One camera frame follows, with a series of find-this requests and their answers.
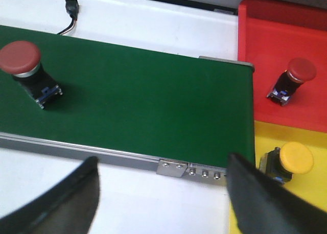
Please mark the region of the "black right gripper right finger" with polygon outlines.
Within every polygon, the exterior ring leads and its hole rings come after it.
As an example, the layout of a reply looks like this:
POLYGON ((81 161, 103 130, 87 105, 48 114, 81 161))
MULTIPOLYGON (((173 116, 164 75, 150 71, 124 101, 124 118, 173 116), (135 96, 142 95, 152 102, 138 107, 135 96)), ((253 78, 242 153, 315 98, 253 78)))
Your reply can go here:
POLYGON ((229 155, 226 174, 241 233, 326 233, 325 211, 280 186, 242 155, 229 155))

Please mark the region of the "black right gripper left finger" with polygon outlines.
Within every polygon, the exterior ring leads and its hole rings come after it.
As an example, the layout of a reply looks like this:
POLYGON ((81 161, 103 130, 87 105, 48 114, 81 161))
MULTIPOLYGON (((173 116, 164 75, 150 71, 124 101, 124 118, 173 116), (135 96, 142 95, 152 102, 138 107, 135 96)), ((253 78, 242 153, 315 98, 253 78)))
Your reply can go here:
POLYGON ((1 218, 1 233, 88 233, 100 199, 98 158, 87 158, 38 198, 1 218))

